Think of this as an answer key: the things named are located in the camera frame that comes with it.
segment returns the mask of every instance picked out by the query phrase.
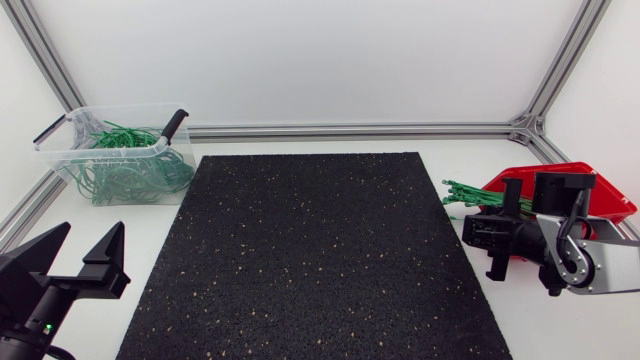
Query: speckled rubber mat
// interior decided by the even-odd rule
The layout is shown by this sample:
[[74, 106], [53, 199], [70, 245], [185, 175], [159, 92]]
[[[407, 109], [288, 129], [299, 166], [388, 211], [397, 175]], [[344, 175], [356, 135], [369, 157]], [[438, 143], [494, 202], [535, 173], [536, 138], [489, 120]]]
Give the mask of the speckled rubber mat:
[[417, 153], [202, 159], [121, 359], [510, 359]]

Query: robotic arm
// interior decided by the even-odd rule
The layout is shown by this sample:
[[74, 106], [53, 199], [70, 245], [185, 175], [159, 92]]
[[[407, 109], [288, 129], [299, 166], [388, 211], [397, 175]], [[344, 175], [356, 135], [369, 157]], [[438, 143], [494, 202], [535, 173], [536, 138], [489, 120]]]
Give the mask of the robotic arm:
[[520, 212], [519, 179], [504, 179], [502, 207], [465, 218], [462, 241], [493, 258], [487, 276], [504, 281], [509, 257], [540, 266], [538, 278], [558, 296], [640, 291], [640, 242], [626, 240], [608, 219], [587, 216], [593, 174], [536, 173], [532, 210]]
[[121, 222], [87, 253], [78, 276], [47, 275], [70, 228], [60, 224], [0, 255], [0, 359], [74, 359], [51, 345], [73, 302], [118, 299], [131, 281], [123, 270]]

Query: black handle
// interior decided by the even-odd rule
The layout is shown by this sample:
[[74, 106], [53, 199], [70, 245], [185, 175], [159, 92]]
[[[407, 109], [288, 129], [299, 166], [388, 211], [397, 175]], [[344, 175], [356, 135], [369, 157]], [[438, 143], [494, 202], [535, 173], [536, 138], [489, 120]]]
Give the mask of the black handle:
[[176, 133], [176, 130], [178, 130], [178, 127], [182, 124], [182, 120], [187, 116], [189, 116], [188, 112], [179, 109], [175, 114], [173, 114], [173, 117], [169, 120], [167, 126], [164, 127], [161, 136], [167, 138], [167, 145], [171, 145], [171, 138], [173, 137], [173, 134]]
[[65, 116], [67, 116], [67, 115], [65, 114], [65, 115], [60, 116], [58, 118], [58, 120], [54, 121], [53, 124], [49, 125], [49, 127], [46, 128], [45, 131], [40, 133], [40, 135], [38, 135], [37, 138], [33, 139], [33, 143], [34, 144], [40, 144], [40, 140], [43, 137], [48, 136], [51, 131], [53, 131], [54, 129], [58, 128], [58, 126], [60, 126], [60, 124], [62, 124], [62, 120], [64, 120]]

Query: green cable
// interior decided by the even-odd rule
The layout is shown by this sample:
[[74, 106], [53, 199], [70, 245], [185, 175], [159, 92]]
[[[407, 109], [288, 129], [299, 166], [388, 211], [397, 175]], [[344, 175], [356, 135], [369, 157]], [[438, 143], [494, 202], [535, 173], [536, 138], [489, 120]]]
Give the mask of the green cable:
[[[502, 206], [504, 193], [482, 190], [452, 180], [443, 180], [442, 183], [451, 187], [449, 189], [451, 195], [442, 199], [444, 205], [462, 202], [465, 206]], [[523, 214], [533, 215], [531, 207], [531, 200], [520, 198], [520, 208]]]
[[[93, 149], [135, 148], [154, 145], [160, 132], [147, 128], [126, 128], [112, 122], [109, 131], [91, 134]], [[123, 160], [73, 160], [64, 169], [76, 182], [82, 196], [95, 205], [112, 201], [154, 203], [163, 195], [186, 189], [194, 169], [172, 148], [152, 157]]]

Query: white wall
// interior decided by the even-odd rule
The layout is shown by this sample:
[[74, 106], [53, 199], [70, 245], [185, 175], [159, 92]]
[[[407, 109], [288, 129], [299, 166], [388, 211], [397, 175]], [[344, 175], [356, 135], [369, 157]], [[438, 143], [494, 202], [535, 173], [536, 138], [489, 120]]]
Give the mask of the white wall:
[[[614, 0], [548, 114], [548, 135], [640, 207], [640, 1]], [[640, 227], [640, 215], [632, 217]]]
[[506, 122], [582, 0], [34, 0], [88, 104], [191, 124]]
[[0, 220], [31, 190], [47, 166], [31, 160], [32, 141], [60, 115], [60, 105], [0, 8]]

